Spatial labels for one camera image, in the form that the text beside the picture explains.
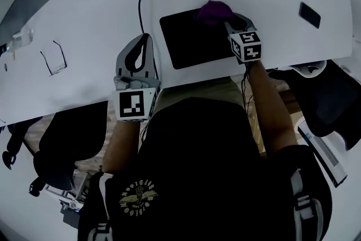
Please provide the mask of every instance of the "floor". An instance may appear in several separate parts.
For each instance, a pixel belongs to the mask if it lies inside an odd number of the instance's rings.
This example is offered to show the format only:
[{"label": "floor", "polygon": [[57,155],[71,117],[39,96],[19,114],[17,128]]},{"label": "floor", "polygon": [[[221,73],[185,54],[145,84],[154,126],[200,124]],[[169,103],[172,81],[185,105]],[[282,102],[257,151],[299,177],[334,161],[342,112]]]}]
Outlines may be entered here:
[{"label": "floor", "polygon": [[[243,79],[243,75],[235,76],[232,79],[235,83],[237,83],[238,87],[240,88],[240,84]],[[278,80],[272,80],[272,81],[278,91],[283,91],[283,90],[289,89],[288,85],[283,81],[278,81]],[[245,96],[246,96],[247,102],[249,101],[249,99],[252,96],[252,90],[250,89],[250,85],[248,83],[246,84]],[[252,124],[252,119],[254,118],[254,114],[255,114],[255,110],[253,109],[253,107],[254,107],[254,103],[253,103],[253,99],[251,99],[249,102],[249,109],[248,109],[249,120],[250,120],[251,124]],[[25,136],[25,140],[29,143],[30,147],[33,149],[34,152],[37,152],[39,150],[40,139],[42,138],[47,127],[50,125],[50,122],[51,122],[53,116],[54,115],[45,116],[45,117],[43,117],[42,120],[35,123],[33,126],[31,126],[29,128],[29,130]],[[102,165],[103,157],[104,157],[105,151],[107,150],[107,147],[109,145],[109,141],[111,139],[115,124],[116,124],[116,117],[115,117],[114,106],[113,106],[113,103],[111,101],[109,101],[108,102],[107,132],[105,135],[104,146],[95,157],[88,159],[88,160],[76,162],[76,166],[79,171],[88,172],[91,175],[100,171],[100,166]],[[141,123],[140,131],[142,131],[144,129],[146,124],[147,124],[147,122]],[[260,134],[257,135],[257,132],[254,131],[254,137],[256,139],[257,144],[259,144],[259,150],[262,152],[262,151],[264,151],[264,147],[263,147],[262,140],[259,136],[260,136]]]}]

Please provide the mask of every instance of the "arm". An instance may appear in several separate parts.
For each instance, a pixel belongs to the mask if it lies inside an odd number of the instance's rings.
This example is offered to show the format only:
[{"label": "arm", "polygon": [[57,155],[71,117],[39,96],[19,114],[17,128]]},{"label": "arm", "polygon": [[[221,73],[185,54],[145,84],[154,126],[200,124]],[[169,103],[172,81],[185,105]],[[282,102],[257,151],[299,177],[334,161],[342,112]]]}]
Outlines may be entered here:
[{"label": "arm", "polygon": [[286,106],[260,61],[251,66],[249,80],[267,153],[297,144]]},{"label": "arm", "polygon": [[125,172],[138,154],[140,122],[118,121],[103,159],[106,173]]}]

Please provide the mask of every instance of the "smartphone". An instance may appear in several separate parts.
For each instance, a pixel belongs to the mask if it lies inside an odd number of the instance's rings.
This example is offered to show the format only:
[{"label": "smartphone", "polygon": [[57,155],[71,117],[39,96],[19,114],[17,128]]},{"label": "smartphone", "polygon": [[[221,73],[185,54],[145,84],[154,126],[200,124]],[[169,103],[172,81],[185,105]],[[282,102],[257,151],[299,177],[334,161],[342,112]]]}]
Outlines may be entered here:
[{"label": "smartphone", "polygon": [[300,17],[311,23],[315,28],[320,28],[321,16],[303,2],[300,5]]}]

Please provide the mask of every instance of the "black cable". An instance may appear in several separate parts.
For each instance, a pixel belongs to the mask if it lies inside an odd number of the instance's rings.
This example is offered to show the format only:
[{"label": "black cable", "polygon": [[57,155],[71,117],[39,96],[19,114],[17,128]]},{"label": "black cable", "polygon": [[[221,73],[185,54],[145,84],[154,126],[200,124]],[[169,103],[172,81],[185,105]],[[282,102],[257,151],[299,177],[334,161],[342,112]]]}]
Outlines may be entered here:
[{"label": "black cable", "polygon": [[[142,2],[142,0],[138,1],[138,15],[139,15],[140,28],[142,30],[142,33],[144,34],[144,28],[143,28],[143,22],[142,22],[142,13],[140,11],[140,3],[141,2]],[[154,53],[153,53],[153,65],[154,65],[154,72],[156,74],[156,78],[159,80],[157,65],[156,65],[156,61],[154,59]]]},{"label": "black cable", "polygon": [[139,15],[139,21],[140,21],[140,28],[142,29],[142,33],[144,33],[144,29],[143,29],[143,22],[142,22],[142,14],[140,13],[140,2],[142,0],[138,1],[138,15]]},{"label": "black cable", "polygon": [[251,100],[252,98],[253,98],[253,95],[251,95],[250,98],[249,98],[249,100],[248,100],[247,111],[246,111],[246,112],[247,112],[247,115],[248,115],[248,109],[249,109],[249,102],[250,102],[250,100]]},{"label": "black cable", "polygon": [[242,101],[243,101],[243,107],[244,109],[246,108],[246,96],[245,96],[245,92],[246,92],[246,78],[248,78],[248,75],[249,75],[249,66],[244,64],[246,66],[246,71],[245,73],[243,74],[243,79],[241,81],[241,93],[242,93]]}]

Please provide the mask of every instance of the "office chair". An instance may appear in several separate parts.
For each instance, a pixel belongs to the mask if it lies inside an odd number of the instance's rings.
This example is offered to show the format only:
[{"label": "office chair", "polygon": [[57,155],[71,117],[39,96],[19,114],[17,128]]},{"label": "office chair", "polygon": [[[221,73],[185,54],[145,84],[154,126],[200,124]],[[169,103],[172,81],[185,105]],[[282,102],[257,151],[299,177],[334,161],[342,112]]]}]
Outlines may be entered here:
[{"label": "office chair", "polygon": [[[40,181],[59,190],[73,188],[74,163],[94,157],[103,147],[107,109],[108,102],[101,102],[55,114],[34,156]],[[40,181],[29,188],[33,196],[43,189]]]},{"label": "office chair", "polygon": [[272,71],[269,76],[289,85],[316,136],[337,132],[346,150],[361,139],[361,85],[333,61],[328,60],[324,71],[313,78],[294,70]]},{"label": "office chair", "polygon": [[7,126],[9,132],[11,133],[11,138],[7,144],[7,151],[2,153],[2,160],[5,166],[11,170],[11,165],[14,165],[16,161],[16,155],[20,151],[21,145],[24,143],[25,146],[28,148],[31,154],[34,152],[31,148],[27,145],[26,141],[24,140],[25,135],[27,134],[28,129],[39,121],[42,117],[37,117],[35,119],[27,120],[18,122],[16,124],[12,124]]}]

